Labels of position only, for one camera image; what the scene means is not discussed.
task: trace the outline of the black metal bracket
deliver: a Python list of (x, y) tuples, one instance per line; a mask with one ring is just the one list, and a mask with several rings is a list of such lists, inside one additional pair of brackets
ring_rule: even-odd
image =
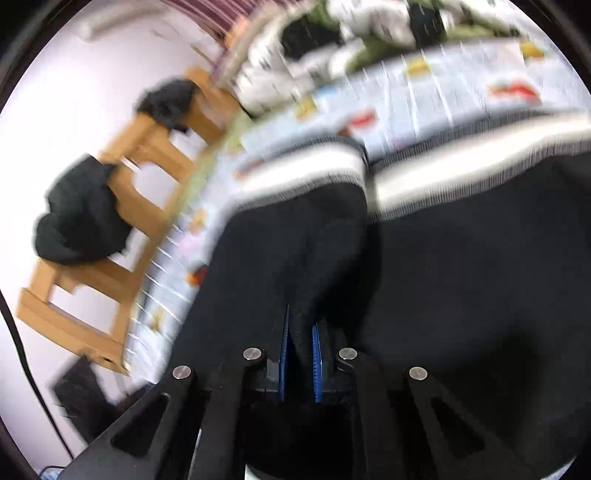
[[(440, 480), (534, 480), (531, 468), (472, 414), (426, 370), (410, 371), (413, 395)], [(474, 436), (479, 448), (460, 452), (446, 437), (445, 417), (457, 418)]]
[(341, 370), (355, 378), (363, 452), (357, 476), (363, 480), (404, 480), (402, 449), (396, 437), (399, 430), (378, 364), (362, 352), (355, 352), (352, 359), (337, 357), (337, 361)]
[[(194, 380), (192, 371), (175, 378), (172, 372), (140, 398), (60, 474), (61, 480), (150, 480), (158, 475)], [(137, 428), (150, 442), (126, 445)]]
[(230, 480), (244, 478), (238, 434), (245, 378), (265, 365), (237, 352), (199, 390), (179, 366), (107, 428), (60, 475), (65, 480)]
[(222, 480), (235, 475), (244, 478), (236, 431), (245, 375), (264, 363), (262, 352), (256, 355), (260, 356), (246, 359), (241, 355), (220, 367), (195, 445), (190, 480)]

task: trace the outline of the patterned bed sheet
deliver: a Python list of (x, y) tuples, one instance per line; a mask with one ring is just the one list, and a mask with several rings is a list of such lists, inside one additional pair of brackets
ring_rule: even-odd
[(377, 64), (258, 122), (240, 114), (202, 162), (145, 273), (125, 348), (130, 374), (160, 379), (233, 192), (274, 154), (306, 138), (339, 134), (361, 142), (371, 162), (442, 129), (520, 109), (591, 111), (590, 93), (543, 34), (435, 47)]

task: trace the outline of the black cloth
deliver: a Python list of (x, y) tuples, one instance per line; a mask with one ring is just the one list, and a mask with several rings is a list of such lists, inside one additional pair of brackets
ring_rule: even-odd
[[(346, 183), (234, 216), (216, 245), (169, 364), (190, 365), (199, 377), (241, 355), (244, 345), (277, 358), (281, 345), (275, 340), (281, 338), (289, 303), (291, 340), (305, 359), (303, 377), (311, 379), (314, 302), (359, 252), (365, 216), (363, 191)], [(305, 388), (311, 392), (311, 380)]]
[(277, 349), (269, 331), (289, 304), (302, 373), (288, 391), (311, 391), (323, 317), (392, 392), (427, 368), (540, 478), (574, 457), (591, 430), (591, 155), (400, 218), (372, 223), (366, 208), (341, 182), (237, 213), (169, 368)]
[(37, 223), (39, 257), (72, 265), (125, 248), (131, 225), (117, 213), (117, 199), (107, 185), (115, 168), (88, 155), (58, 179), (47, 195), (49, 213)]
[(191, 80), (175, 79), (144, 95), (136, 108), (147, 113), (160, 125), (184, 131), (183, 116), (191, 108), (191, 100), (197, 90)]
[(445, 36), (445, 27), (439, 9), (411, 4), (408, 7), (410, 29), (417, 42), (417, 48), (427, 48), (439, 44)]
[(287, 59), (299, 60), (307, 53), (331, 43), (342, 43), (340, 32), (311, 22), (306, 16), (287, 25), (281, 34), (281, 45)]

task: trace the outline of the striped fabric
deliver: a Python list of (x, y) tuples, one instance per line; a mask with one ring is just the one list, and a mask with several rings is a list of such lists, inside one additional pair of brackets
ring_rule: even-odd
[[(190, 18), (221, 40), (230, 31), (236, 19), (248, 17), (264, 0), (164, 0), (166, 4), (187, 14)], [(290, 5), (297, 0), (274, 0), (279, 5)]]

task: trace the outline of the metal screw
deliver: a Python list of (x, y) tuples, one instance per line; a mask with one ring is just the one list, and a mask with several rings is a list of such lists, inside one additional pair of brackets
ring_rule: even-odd
[(173, 377), (177, 380), (187, 378), (189, 375), (191, 375), (191, 368), (187, 367), (187, 365), (179, 365), (178, 367), (174, 367)]
[(262, 352), (259, 348), (252, 346), (244, 350), (242, 356), (247, 360), (258, 360), (262, 355)]
[(423, 368), (423, 367), (412, 367), (409, 371), (408, 374), (410, 375), (410, 378), (412, 378), (413, 380), (425, 380), (427, 378), (427, 371)]
[(354, 360), (357, 358), (357, 350), (350, 347), (345, 347), (339, 350), (339, 357), (343, 360)]

